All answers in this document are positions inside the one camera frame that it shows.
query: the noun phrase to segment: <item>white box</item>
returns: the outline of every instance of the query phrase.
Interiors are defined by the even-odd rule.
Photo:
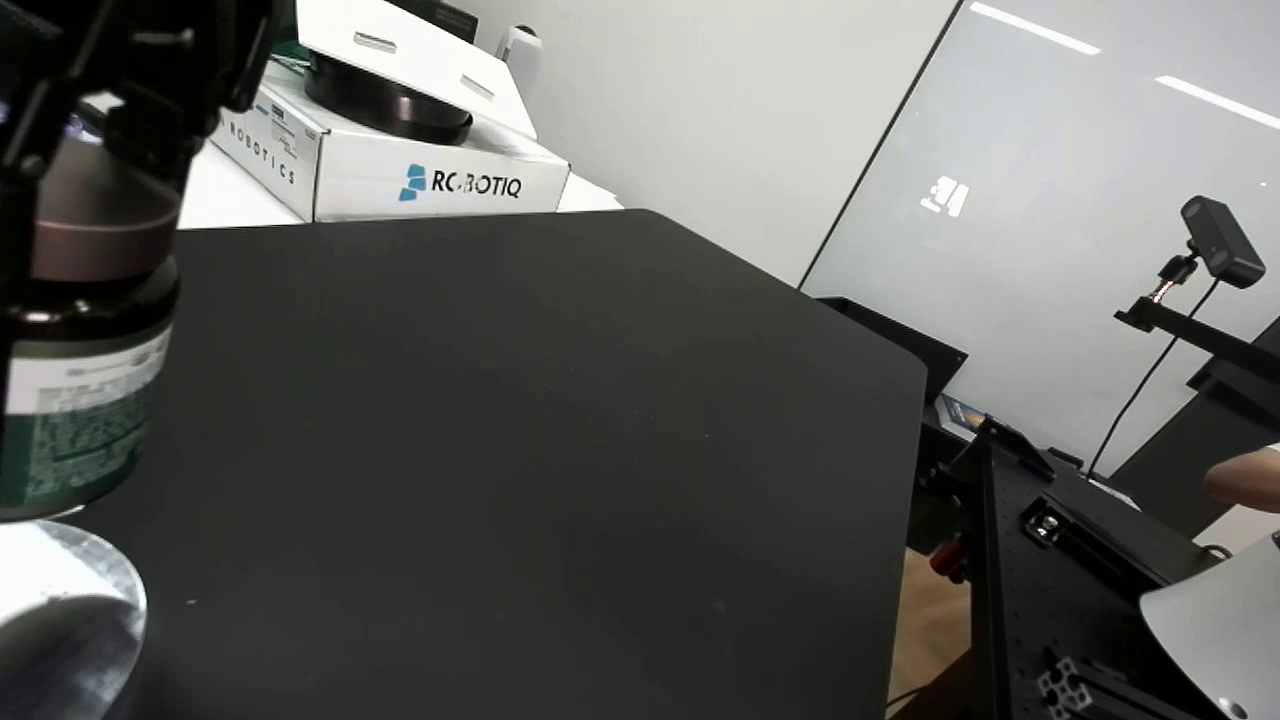
[[[254,104],[223,113],[213,143],[300,221],[556,214],[569,160],[527,138],[476,123],[462,143],[373,134],[307,99],[304,78],[271,63]]]

